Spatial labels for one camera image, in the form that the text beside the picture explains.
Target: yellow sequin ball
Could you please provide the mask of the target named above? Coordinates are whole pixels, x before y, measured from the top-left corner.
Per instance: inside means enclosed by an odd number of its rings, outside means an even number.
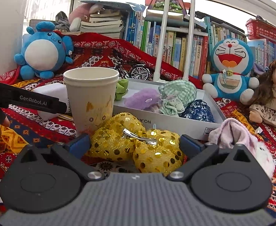
[[[158,140],[157,145],[140,142],[134,146],[133,160],[142,173],[161,172],[165,176],[180,167],[184,154],[179,148],[180,136],[167,130],[146,131],[148,138]]]
[[[111,161],[132,159],[134,142],[138,140],[122,138],[124,128],[139,136],[146,135],[145,127],[135,116],[129,113],[120,113],[110,118],[103,127],[94,133],[87,155]]]

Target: white paper cup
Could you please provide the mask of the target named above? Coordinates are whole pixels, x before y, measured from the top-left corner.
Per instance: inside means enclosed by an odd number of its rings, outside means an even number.
[[[83,67],[63,74],[77,135],[93,134],[112,117],[119,72],[103,67]]]

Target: blue plush toy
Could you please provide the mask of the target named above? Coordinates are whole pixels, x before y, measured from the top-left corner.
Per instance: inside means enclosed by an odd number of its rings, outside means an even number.
[[[242,40],[227,38],[215,45],[211,63],[217,74],[204,74],[203,90],[212,98],[228,98],[247,104],[259,85],[256,77],[247,77],[253,66],[253,54]]]
[[[31,36],[24,43],[21,53],[14,56],[14,61],[21,65],[23,80],[30,80],[34,76],[50,79],[64,62],[73,63],[69,57],[74,50],[71,37],[61,38],[53,32],[54,29],[55,25],[48,21],[39,22],[36,33],[32,27],[27,27]]]

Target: red mouth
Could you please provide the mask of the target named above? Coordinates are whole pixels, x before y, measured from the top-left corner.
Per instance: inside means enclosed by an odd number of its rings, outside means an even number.
[[[218,55],[218,59],[220,62],[223,62],[224,60],[227,61],[235,61],[236,65],[238,65],[242,61],[242,57],[235,55],[235,54],[220,54]]]

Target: purple fluffy toy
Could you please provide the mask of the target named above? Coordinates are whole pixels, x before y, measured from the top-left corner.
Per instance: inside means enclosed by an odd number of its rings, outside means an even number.
[[[155,105],[159,102],[161,94],[158,90],[153,88],[145,88],[141,91],[135,93],[129,98],[124,100],[124,106],[136,109],[136,110],[145,110],[152,105]]]

